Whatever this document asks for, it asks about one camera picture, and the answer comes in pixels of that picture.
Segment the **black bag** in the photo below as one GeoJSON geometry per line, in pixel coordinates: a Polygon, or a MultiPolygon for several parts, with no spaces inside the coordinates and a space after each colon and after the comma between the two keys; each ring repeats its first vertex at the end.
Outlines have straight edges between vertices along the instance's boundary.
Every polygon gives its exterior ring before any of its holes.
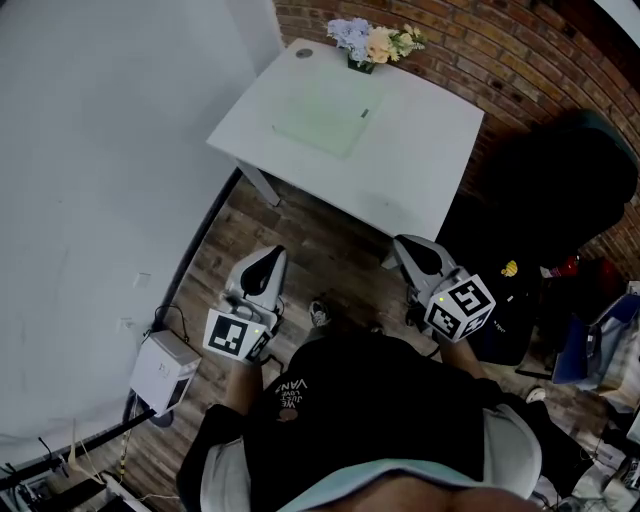
{"type": "Polygon", "coordinates": [[[617,223],[636,189],[635,156],[596,113],[579,111],[513,140],[487,169],[491,208],[456,196],[437,241],[496,300],[469,337],[478,359],[516,365],[531,338],[541,283],[617,223]],[[502,271],[514,261],[518,272],[502,271]]]}
{"type": "Polygon", "coordinates": [[[616,224],[638,181],[627,143],[589,110],[514,140],[487,171],[495,228],[547,268],[616,224]]]}

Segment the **person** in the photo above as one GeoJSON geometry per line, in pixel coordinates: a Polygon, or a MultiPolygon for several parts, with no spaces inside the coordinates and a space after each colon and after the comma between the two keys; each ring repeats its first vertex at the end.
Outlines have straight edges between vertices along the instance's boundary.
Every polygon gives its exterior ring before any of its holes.
{"type": "Polygon", "coordinates": [[[536,456],[563,496],[591,466],[543,404],[487,378],[466,340],[441,340],[441,364],[381,333],[338,334],[321,301],[309,311],[314,328],[267,389],[259,366],[234,361],[176,478],[189,512],[529,512],[536,456]],[[510,431],[533,441],[501,447],[510,431]],[[533,469],[514,491],[520,468],[533,469]]]}

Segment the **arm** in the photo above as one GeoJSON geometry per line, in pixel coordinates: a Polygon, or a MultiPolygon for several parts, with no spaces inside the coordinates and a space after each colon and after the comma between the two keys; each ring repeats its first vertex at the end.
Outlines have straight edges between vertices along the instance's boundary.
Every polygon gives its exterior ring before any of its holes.
{"type": "Polygon", "coordinates": [[[451,343],[443,337],[439,337],[438,343],[440,343],[440,354],[444,364],[464,370],[474,379],[487,378],[466,338],[457,343],[451,343]]]}
{"type": "Polygon", "coordinates": [[[224,405],[246,416],[262,393],[262,368],[234,361],[227,380],[224,405]]]}

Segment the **black t-shirt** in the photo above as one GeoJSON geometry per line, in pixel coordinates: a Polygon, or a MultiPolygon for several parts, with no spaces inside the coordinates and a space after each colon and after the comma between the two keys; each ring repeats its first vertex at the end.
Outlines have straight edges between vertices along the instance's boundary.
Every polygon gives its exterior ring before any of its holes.
{"type": "Polygon", "coordinates": [[[188,510],[200,510],[208,449],[240,435],[253,511],[276,511],[334,471],[378,459],[438,462],[482,480],[482,408],[499,394],[395,338],[313,341],[246,418],[222,406],[207,413],[178,487],[188,510]]]}

